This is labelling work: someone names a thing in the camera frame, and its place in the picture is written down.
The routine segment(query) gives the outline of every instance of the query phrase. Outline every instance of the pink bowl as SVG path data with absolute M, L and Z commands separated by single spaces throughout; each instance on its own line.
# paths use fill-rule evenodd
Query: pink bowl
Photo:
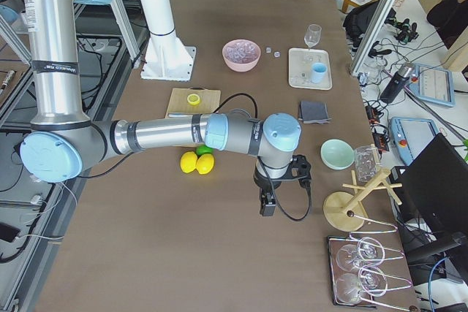
M 254 55 L 252 58 L 246 58 L 243 60 L 243 62 L 234 62 L 234 61 L 231 61 L 228 57 L 227 57 L 227 49 L 229 47 L 236 47 L 237 45 L 243 45 L 243 44 L 252 44 L 254 46 Z M 247 39 L 235 39 L 235 40 L 231 40 L 230 42 L 228 42 L 223 48 L 222 48 L 222 57 L 224 59 L 224 62 L 226 63 L 227 67 L 229 67 L 230 69 L 232 69 L 233 71 L 236 71 L 236 72 L 246 72 L 246 71 L 249 71 L 251 69 L 253 69 L 255 67 L 255 65 L 257 65 L 257 62 L 258 60 L 260 59 L 260 54 L 261 54 L 261 50 L 260 50 L 260 47 L 250 41 L 250 40 L 247 40 Z

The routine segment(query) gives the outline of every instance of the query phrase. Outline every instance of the person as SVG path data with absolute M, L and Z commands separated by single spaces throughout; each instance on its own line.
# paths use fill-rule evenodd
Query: person
M 427 21 L 437 28 L 445 45 L 451 47 L 468 26 L 468 1 L 442 0 L 429 11 Z

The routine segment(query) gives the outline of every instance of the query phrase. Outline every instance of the person's arm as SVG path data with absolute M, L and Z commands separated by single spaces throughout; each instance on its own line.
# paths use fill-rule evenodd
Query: person's arm
M 429 11 L 427 21 L 434 27 L 442 27 L 463 1 L 465 0 L 442 0 Z

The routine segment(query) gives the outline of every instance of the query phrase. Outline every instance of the black monitor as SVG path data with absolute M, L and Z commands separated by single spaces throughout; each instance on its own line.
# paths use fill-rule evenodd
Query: black monitor
M 437 134 L 401 175 L 401 183 L 437 239 L 419 249 L 419 257 L 424 249 L 430 256 L 439 248 L 468 283 L 468 164 Z

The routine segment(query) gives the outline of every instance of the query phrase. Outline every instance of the bowl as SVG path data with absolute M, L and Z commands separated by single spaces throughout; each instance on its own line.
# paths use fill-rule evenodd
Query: bowl
M 330 139 L 322 144 L 320 157 L 332 170 L 344 170 L 354 162 L 354 150 L 343 140 Z
M 247 72 L 257 65 L 260 47 L 247 39 L 235 39 L 222 48 L 222 57 L 227 67 L 236 72 Z

